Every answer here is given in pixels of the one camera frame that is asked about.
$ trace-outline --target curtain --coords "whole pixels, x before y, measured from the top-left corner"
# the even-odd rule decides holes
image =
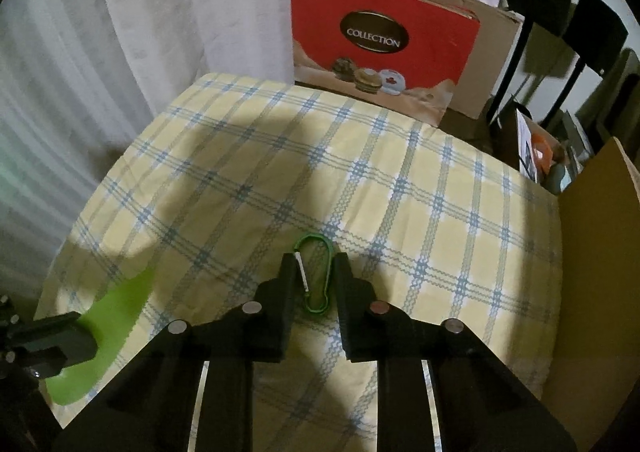
[[[37,299],[82,207],[197,77],[292,82],[289,0],[0,3],[0,290]]]

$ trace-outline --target white wall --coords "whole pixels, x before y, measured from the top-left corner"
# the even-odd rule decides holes
[[[628,29],[629,36],[626,39],[626,46],[633,48],[636,53],[640,54],[640,25],[636,21],[633,16],[631,9],[626,4],[625,0],[603,0],[611,9],[613,9],[622,19],[623,23]],[[557,51],[554,49],[548,50],[548,64],[551,65],[553,61],[556,59]],[[516,71],[516,74],[511,81],[510,88],[508,93],[503,100],[503,103],[507,101],[507,99],[514,93],[517,88],[523,83],[524,78],[527,76],[527,73],[524,72],[524,60],[526,56],[522,58],[520,61],[520,66]],[[548,76],[539,86],[538,90],[535,92],[533,97],[531,98],[528,108],[531,111],[531,114],[534,120],[541,120],[545,117],[547,111],[555,102],[556,98],[560,94],[562,87],[564,86],[565,81],[568,79],[571,70],[574,67],[574,63],[572,62],[570,67],[567,69],[567,75],[558,78],[553,76]],[[522,99],[524,95],[527,93],[527,89],[531,86],[533,78],[530,78],[529,83],[523,89],[523,91],[518,95],[518,98]],[[494,92],[498,89],[500,82],[502,81],[502,75],[498,79],[496,83]],[[585,70],[580,75],[578,82],[575,84],[574,89],[567,97],[567,100],[564,102],[564,109],[574,112],[575,110],[580,108],[585,100],[589,97],[591,92],[596,88],[596,86],[601,82],[601,78],[590,68],[585,68]]]

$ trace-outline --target yellow plaid tablecloth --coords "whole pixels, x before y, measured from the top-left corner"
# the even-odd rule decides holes
[[[252,298],[307,231],[413,318],[463,320],[534,392],[561,288],[556,198],[496,159],[398,113],[329,92],[209,74],[138,137],[82,211],[38,317],[84,312],[148,266],[156,282],[106,376],[174,318]],[[321,252],[308,257],[323,265]],[[335,305],[302,309],[287,359],[255,373],[254,450],[375,450],[376,366],[351,364]]]

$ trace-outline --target carabiner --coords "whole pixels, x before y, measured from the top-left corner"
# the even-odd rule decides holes
[[[318,239],[322,241],[327,249],[327,263],[326,263],[326,277],[324,279],[324,289],[322,290],[322,294],[324,295],[324,302],[319,308],[312,308],[309,306],[309,299],[311,298],[311,291],[309,290],[309,284],[306,281],[306,273],[305,267],[302,264],[302,256],[300,255],[300,247],[302,244],[309,239]],[[329,279],[331,278],[331,263],[334,260],[334,244],[331,240],[322,234],[311,233],[302,236],[298,242],[293,246],[293,252],[296,256],[296,260],[298,262],[298,266],[300,267],[300,275],[302,275],[302,283],[305,287],[305,309],[309,313],[315,313],[320,315],[324,313],[329,308]]]

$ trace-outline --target red gift bag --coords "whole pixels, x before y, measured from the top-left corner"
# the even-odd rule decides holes
[[[291,0],[296,82],[438,125],[480,23],[427,0]]]

